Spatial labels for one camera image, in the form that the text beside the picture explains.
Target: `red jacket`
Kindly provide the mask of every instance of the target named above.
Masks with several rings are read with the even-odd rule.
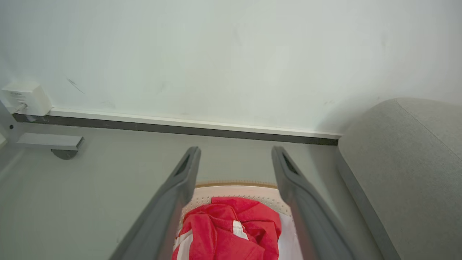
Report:
[[[172,260],[277,260],[279,214],[246,198],[212,198],[184,216]]]

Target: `white baseboard trim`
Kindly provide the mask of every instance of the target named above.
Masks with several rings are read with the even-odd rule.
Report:
[[[65,108],[57,108],[57,107],[52,108],[51,111],[49,112],[49,115],[58,116],[58,117],[68,117],[68,118],[87,118],[87,119],[122,121],[122,122],[132,122],[132,123],[142,123],[142,124],[160,124],[160,125],[194,127],[194,128],[204,128],[204,129],[229,130],[229,131],[240,131],[240,132],[251,132],[251,133],[262,133],[262,134],[275,134],[275,135],[285,135],[285,136],[306,136],[306,137],[318,137],[318,138],[329,138],[329,139],[339,139],[342,136],[342,134],[329,133],[329,132],[286,129],[286,128],[277,128],[277,127],[263,127],[263,126],[241,125],[241,124],[226,124],[226,123],[175,119],[175,118],[159,118],[159,117],[128,115],[128,114],[120,114],[120,113],[65,109]]]

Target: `white plug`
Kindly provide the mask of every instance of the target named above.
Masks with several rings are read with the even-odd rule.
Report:
[[[51,102],[40,84],[35,82],[14,82],[2,89],[17,112],[24,115],[44,116],[52,108]]]

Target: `baseboard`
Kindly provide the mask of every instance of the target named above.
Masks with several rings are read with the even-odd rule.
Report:
[[[239,124],[159,118],[119,113],[53,108],[47,116],[35,117],[14,114],[18,122],[57,124],[81,127],[138,130],[199,136],[255,139],[277,142],[295,142],[337,145],[341,134],[260,127]]]

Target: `gray sofa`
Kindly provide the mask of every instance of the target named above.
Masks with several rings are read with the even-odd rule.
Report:
[[[386,260],[462,259],[462,106],[387,100],[347,131],[337,152]]]

